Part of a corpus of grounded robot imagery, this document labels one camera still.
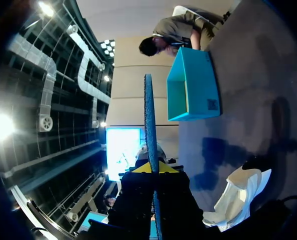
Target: qr code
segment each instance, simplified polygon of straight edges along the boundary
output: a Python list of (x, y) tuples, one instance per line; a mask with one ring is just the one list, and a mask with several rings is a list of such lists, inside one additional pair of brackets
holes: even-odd
[(218, 101), (214, 99), (208, 99), (207, 108), (208, 110), (218, 110), (219, 109)]

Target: open box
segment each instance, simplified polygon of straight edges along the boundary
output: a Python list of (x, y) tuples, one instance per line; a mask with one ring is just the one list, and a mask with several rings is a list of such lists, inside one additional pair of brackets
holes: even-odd
[(169, 121), (220, 115), (219, 93), (208, 52), (181, 47), (166, 84)]

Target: display screen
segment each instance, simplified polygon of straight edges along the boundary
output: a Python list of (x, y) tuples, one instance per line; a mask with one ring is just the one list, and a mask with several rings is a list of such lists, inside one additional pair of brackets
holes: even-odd
[(119, 174), (135, 166), (139, 149), (139, 128), (106, 129), (107, 170), (110, 181), (119, 181)]

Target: yellow triangle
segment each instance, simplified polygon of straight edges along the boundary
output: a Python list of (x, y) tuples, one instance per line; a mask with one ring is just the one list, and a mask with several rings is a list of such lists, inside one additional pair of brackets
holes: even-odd
[(143, 166), (140, 166), (139, 168), (133, 170), (132, 173), (147, 173), (147, 174), (151, 174), (152, 173), (152, 169), (151, 169), (150, 162), (147, 162)]
[[(170, 166), (166, 165), (165, 163), (158, 161), (159, 165), (159, 173), (178, 173), (175, 169), (171, 168)], [(139, 168), (132, 171), (132, 173), (152, 173), (150, 162), (145, 163), (143, 166), (140, 166)]]
[(176, 171), (175, 169), (171, 168), (170, 166), (166, 165), (165, 163), (158, 161), (158, 165), (159, 165), (159, 173), (163, 174), (163, 173), (178, 173), (178, 171)]

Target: man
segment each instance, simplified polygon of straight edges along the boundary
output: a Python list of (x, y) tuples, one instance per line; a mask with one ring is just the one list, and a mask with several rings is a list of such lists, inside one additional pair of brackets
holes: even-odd
[(109, 208), (113, 207), (113, 205), (115, 204), (115, 201), (116, 201), (116, 197), (112, 195), (106, 195), (104, 197), (104, 203)]
[[(214, 14), (192, 10), (213, 24), (222, 21)], [(153, 30), (153, 36), (141, 42), (139, 51), (149, 57), (162, 51), (175, 57), (180, 47), (204, 51), (212, 37), (214, 37), (213, 26), (196, 14), (187, 11), (185, 14), (162, 19)]]

